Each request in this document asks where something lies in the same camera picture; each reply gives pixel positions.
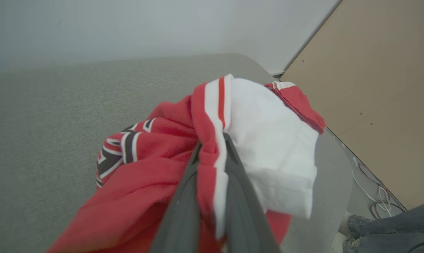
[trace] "beige panel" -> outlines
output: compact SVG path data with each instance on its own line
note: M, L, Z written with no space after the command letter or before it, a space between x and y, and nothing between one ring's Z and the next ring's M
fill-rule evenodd
M302 89L406 207L424 202L424 114L401 111L424 111L424 0L343 0L281 81Z

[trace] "gray floor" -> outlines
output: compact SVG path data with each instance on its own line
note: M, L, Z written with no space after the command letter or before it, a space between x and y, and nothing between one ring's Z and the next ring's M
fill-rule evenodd
M357 182L359 182L359 184L366 190L366 192L368 192L368 194L372 198L374 198L375 200L380 200L377 184L367 179L358 167L358 164L361 163L361 161L354 155L354 153L351 152L351 150L348 147L345 146L345 144L342 141L340 141L340 139L337 138L337 136L335 136L332 133L332 131L329 130L329 128L326 128L326 131L329 131L329 133L331 133L335 137L336 141L339 142L340 145L342 146L342 149L345 151L345 154L348 156L348 159L351 161L352 170L354 171L354 175L355 175L355 178L357 179ZM364 166L361 166L361 168L371 179L380 183L380 181L373 174L371 174L371 172L367 170ZM373 219L374 217L371 215L369 210L371 203L373 203L373 201L367 197L365 192L353 180L353 190L352 190L351 199L347 208L348 212L363 216L365 218ZM405 210L403 205L401 205L401 203L396 201L394 198L391 199L391 203L398 205ZM380 208L377 208L377 211L379 212L379 215L381 218L389 217L386 211ZM392 215L396 215L401 213L401 210L392 206L390 213Z

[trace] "red and white garment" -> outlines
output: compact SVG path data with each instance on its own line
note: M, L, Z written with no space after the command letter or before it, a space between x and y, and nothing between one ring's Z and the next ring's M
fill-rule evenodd
M198 140L199 251L220 252L228 184L223 132L280 243L289 214L310 217L318 132L269 89L227 75L109 136L98 154L98 191L48 252L146 252Z

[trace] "red stripe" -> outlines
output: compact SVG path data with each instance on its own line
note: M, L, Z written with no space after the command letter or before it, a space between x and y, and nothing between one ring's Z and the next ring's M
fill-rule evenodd
M218 118L225 128L225 77L218 80Z

